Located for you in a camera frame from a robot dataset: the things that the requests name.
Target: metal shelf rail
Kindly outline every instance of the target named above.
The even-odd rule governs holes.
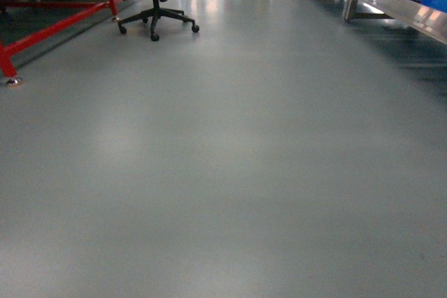
[[[104,8],[110,8],[113,19],[116,20],[118,15],[117,3],[121,1],[123,0],[108,0],[103,2],[34,2],[23,0],[0,0],[1,12],[6,12],[7,7],[84,8],[79,13],[67,17],[66,19],[63,19],[52,26],[44,28],[10,45],[3,46],[0,41],[0,68],[4,76],[8,78],[6,84],[14,86],[22,83],[22,79],[17,76],[17,70],[10,60],[13,55],[41,42],[42,40],[62,31],[65,28],[68,28],[86,17],[103,10]]]
[[[370,5],[380,13],[357,13],[358,2]],[[391,17],[410,27],[447,44],[447,13],[424,6],[413,0],[346,0],[343,18],[345,22],[358,18]]]

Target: red metal rack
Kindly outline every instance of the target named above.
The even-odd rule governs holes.
[[[63,29],[79,22],[86,17],[93,15],[104,8],[110,8],[114,19],[117,19],[118,10],[117,3],[123,0],[108,0],[104,2],[30,2],[23,0],[0,0],[1,11],[6,11],[7,7],[34,7],[34,8],[84,8],[79,13],[76,13],[66,19],[59,21],[52,26],[44,28],[36,33],[33,33],[19,41],[10,45],[3,46],[0,41],[0,68],[8,78],[7,84],[20,84],[21,79],[17,77],[17,70],[15,69],[10,58],[25,50],[36,43],[62,31]]]

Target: epoxy floor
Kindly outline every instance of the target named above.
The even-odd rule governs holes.
[[[169,0],[199,33],[105,21],[21,67],[0,297],[447,297],[447,47],[342,1]]]

